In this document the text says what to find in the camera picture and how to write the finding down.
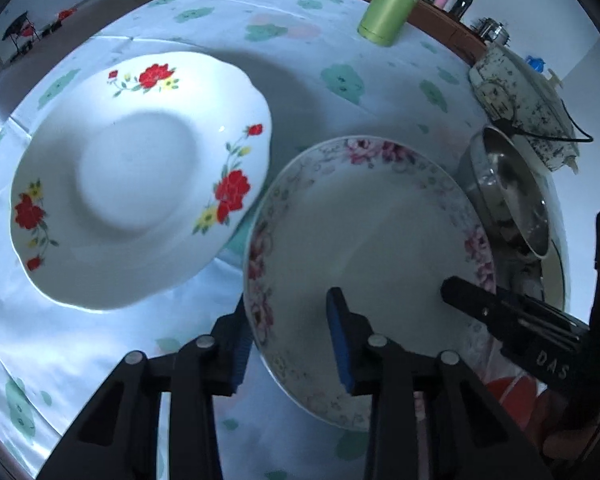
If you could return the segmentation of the red plastic bowl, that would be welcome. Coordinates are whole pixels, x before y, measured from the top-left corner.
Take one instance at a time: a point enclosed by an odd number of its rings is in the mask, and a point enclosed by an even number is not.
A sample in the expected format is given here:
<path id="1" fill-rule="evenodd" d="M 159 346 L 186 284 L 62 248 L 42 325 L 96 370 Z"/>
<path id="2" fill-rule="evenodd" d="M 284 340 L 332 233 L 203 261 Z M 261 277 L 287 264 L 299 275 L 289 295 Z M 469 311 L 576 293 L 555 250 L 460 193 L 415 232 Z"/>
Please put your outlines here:
<path id="1" fill-rule="evenodd" d="M 491 380 L 486 388 L 528 439 L 538 442 L 550 414 L 550 395 L 539 393 L 538 382 L 521 374 Z"/>

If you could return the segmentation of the stainless steel bowl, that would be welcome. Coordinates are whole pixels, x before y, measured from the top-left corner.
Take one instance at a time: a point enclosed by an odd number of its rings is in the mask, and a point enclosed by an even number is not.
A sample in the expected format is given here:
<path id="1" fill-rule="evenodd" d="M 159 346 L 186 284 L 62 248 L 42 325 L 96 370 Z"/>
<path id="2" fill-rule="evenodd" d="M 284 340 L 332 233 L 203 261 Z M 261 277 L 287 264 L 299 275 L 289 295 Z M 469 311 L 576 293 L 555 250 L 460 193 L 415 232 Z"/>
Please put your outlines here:
<path id="1" fill-rule="evenodd" d="M 526 261 L 550 250 L 550 216 L 538 181 L 509 138 L 493 126 L 475 134 L 455 180 L 496 247 Z"/>

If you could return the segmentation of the white plate pink floral rim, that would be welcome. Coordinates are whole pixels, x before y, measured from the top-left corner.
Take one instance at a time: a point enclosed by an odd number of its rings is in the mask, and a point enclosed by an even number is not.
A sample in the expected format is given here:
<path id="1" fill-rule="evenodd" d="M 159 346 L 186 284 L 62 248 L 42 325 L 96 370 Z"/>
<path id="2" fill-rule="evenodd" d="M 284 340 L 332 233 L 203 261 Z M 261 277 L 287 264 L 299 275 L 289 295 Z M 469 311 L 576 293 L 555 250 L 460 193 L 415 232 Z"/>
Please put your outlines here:
<path id="1" fill-rule="evenodd" d="M 340 288 L 353 312 L 406 350 L 453 350 L 483 374 L 486 328 L 440 295 L 454 275 L 495 287 L 486 231 L 465 193 L 405 145 L 350 136 L 304 151 L 266 191 L 246 250 L 244 300 L 280 388 L 323 422 L 364 430 L 370 399 L 340 382 L 327 292 Z"/>

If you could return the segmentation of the white plate red flowers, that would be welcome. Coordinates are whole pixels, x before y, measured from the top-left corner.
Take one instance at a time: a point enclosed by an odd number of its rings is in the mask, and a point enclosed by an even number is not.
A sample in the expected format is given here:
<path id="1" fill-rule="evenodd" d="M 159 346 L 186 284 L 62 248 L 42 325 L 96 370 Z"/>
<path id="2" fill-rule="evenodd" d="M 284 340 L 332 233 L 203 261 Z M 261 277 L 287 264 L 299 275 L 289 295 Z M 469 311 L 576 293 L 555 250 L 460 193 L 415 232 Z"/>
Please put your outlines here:
<path id="1" fill-rule="evenodd" d="M 272 116 L 210 55 L 129 58 L 64 92 L 12 180 L 10 238 L 33 286 L 108 310 L 188 281 L 263 188 Z"/>

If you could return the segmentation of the white enamel bowl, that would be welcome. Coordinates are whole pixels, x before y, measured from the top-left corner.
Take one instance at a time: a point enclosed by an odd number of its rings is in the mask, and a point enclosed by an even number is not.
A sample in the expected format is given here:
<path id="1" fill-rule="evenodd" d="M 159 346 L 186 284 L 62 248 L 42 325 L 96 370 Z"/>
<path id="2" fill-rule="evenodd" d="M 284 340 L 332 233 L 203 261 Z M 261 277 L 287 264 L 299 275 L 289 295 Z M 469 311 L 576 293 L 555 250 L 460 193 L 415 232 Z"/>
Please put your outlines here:
<path id="1" fill-rule="evenodd" d="M 554 240 L 550 242 L 544 259 L 531 262 L 510 260 L 505 276 L 508 290 L 543 301 L 558 310 L 566 310 L 565 271 Z"/>

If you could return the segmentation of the speckled electric cooker pot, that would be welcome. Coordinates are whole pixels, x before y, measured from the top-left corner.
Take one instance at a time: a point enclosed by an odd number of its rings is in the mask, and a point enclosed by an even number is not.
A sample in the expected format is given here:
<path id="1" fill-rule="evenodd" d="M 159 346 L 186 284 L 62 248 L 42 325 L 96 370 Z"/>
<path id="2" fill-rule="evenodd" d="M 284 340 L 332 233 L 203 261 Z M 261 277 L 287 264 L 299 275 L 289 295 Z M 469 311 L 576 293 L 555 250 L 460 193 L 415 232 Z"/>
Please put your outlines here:
<path id="1" fill-rule="evenodd" d="M 548 170 L 579 170 L 577 136 L 562 99 L 519 55 L 492 44 L 471 67 L 468 79 L 492 122 L 502 120 L 527 138 Z"/>

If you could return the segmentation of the blue thermos jug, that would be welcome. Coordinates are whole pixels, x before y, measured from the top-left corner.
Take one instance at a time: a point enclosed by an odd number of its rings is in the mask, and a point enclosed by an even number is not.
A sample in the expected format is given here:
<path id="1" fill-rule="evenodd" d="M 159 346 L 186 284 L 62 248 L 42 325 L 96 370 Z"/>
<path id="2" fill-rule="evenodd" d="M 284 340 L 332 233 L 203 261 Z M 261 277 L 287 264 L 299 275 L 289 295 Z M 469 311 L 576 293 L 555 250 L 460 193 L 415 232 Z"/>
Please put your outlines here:
<path id="1" fill-rule="evenodd" d="M 534 56 L 528 55 L 526 57 L 526 63 L 540 74 L 545 70 L 545 62 L 542 58 L 535 58 Z"/>

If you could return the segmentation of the steel cooking pot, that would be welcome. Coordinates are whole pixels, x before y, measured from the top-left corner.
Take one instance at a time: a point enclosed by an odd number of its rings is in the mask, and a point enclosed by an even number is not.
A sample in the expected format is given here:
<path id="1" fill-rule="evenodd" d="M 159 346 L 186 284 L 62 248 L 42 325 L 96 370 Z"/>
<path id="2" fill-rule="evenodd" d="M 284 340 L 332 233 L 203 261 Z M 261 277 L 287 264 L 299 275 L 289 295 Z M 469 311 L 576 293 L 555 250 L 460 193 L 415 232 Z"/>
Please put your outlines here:
<path id="1" fill-rule="evenodd" d="M 477 36 L 484 42 L 506 46 L 509 42 L 509 32 L 502 22 L 493 18 L 480 18 L 475 26 Z"/>

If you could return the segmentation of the black thermos flask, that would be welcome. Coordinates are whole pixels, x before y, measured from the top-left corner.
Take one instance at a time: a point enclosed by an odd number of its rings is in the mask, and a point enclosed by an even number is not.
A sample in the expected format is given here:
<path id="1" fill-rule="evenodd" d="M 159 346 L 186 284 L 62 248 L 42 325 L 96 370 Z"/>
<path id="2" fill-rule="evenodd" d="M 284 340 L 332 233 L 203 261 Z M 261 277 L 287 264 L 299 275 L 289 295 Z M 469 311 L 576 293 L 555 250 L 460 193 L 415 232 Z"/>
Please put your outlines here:
<path id="1" fill-rule="evenodd" d="M 473 2 L 474 0 L 456 0 L 449 10 L 449 17 L 459 22 Z"/>

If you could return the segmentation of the floral plastic tablecloth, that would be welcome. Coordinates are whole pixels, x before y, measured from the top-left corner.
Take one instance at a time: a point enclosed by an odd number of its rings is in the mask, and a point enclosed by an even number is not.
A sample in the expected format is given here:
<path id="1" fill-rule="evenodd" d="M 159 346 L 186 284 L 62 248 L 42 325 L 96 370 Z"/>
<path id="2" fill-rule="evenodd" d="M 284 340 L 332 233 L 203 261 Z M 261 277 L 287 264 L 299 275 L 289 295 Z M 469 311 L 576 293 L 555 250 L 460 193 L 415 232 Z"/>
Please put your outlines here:
<path id="1" fill-rule="evenodd" d="M 33 478 L 80 409 L 130 351 L 163 356 L 208 332 L 242 292 L 250 222 L 177 288 L 110 312 L 54 304 L 30 283 L 9 236 L 10 188 L 33 129 L 84 79 L 137 55 L 198 51 L 240 67 L 273 119 L 270 169 L 338 136 L 386 136 L 455 171 L 486 122 L 467 66 L 407 27 L 391 48 L 358 36 L 362 0 L 156 0 L 61 55 L 12 66 L 0 120 L 0 452 Z"/>

